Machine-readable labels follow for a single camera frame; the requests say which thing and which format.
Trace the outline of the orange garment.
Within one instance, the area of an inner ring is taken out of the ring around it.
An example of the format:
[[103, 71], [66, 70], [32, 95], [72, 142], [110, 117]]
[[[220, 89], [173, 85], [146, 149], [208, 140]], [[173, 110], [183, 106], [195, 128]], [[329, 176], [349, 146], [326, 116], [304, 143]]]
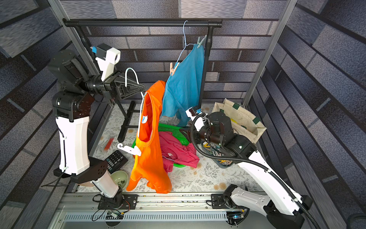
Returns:
[[127, 191], [134, 190], [141, 178], [146, 179], [147, 186], [157, 193], [167, 194], [172, 190], [170, 178], [164, 169], [158, 131], [164, 93], [164, 81], [157, 81], [145, 93], [139, 120], [140, 129], [135, 141], [141, 155], [134, 157]]

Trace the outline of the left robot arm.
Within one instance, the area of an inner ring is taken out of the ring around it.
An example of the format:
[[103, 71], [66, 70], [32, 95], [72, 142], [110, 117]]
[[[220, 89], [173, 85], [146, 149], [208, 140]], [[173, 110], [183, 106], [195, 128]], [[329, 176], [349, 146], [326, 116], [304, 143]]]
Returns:
[[63, 84], [63, 89], [52, 99], [53, 113], [60, 135], [61, 162], [54, 171], [58, 177], [70, 177], [71, 182], [92, 183], [106, 199], [120, 194], [107, 169], [106, 161], [88, 155], [87, 132], [94, 94], [102, 95], [118, 105], [125, 98], [142, 93], [145, 87], [114, 69], [121, 52], [106, 44], [92, 47], [101, 70], [89, 76], [75, 52], [64, 50], [49, 62], [48, 68]]

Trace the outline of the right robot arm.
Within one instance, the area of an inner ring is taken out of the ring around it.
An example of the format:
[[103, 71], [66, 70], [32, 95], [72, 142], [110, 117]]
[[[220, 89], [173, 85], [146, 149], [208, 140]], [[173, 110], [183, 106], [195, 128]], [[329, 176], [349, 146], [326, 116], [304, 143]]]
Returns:
[[244, 135], [233, 131], [229, 117], [223, 112], [207, 115], [197, 107], [189, 108], [186, 114], [192, 124], [183, 128], [181, 133], [198, 153], [215, 161], [232, 161], [265, 192], [260, 195], [230, 185], [223, 193], [223, 200], [216, 202], [218, 205], [258, 212], [277, 229], [300, 229], [305, 218], [314, 228], [320, 227], [309, 212], [312, 199], [290, 188], [267, 164], [255, 145]]

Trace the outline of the white clothespin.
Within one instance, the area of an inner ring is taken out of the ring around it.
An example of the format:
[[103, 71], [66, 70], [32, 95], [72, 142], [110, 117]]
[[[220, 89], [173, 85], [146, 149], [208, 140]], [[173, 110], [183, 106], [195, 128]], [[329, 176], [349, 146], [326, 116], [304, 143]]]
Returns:
[[205, 35], [203, 38], [198, 37], [198, 39], [197, 39], [197, 48], [200, 48], [204, 44], [204, 42], [206, 41], [206, 38], [207, 38], [207, 35]]

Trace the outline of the light blue wire hanger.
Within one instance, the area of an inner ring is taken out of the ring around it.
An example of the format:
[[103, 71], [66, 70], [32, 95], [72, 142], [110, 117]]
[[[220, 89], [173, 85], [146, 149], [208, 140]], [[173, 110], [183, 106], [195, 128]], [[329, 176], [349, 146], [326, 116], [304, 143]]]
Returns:
[[178, 65], [184, 61], [184, 59], [188, 56], [189, 52], [188, 52], [188, 48], [194, 48], [197, 43], [188, 43], [187, 42], [187, 36], [186, 36], [186, 32], [185, 29], [186, 27], [188, 27], [188, 23], [190, 21], [189, 20], [185, 20], [182, 26], [182, 32], [183, 32], [183, 49], [181, 50], [179, 57], [177, 59], [177, 61], [175, 62], [174, 65], [172, 65], [172, 67], [178, 67]]

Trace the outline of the beige clothespin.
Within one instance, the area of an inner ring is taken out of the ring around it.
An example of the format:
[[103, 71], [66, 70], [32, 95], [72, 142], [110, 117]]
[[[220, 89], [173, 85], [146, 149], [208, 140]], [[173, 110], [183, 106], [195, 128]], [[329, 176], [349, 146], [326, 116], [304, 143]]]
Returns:
[[175, 64], [174, 63], [170, 63], [170, 70], [169, 70], [169, 73], [170, 73], [170, 76], [173, 76], [179, 66], [179, 62], [176, 62]]

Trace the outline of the blue t-shirt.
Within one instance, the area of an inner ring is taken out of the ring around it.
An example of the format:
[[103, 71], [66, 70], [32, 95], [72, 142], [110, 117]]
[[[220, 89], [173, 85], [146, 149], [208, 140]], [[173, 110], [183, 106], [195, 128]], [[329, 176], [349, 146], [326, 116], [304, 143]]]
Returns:
[[204, 56], [204, 47], [194, 45], [166, 82], [161, 116], [176, 116], [179, 127], [185, 127], [190, 120], [186, 110], [199, 103]]

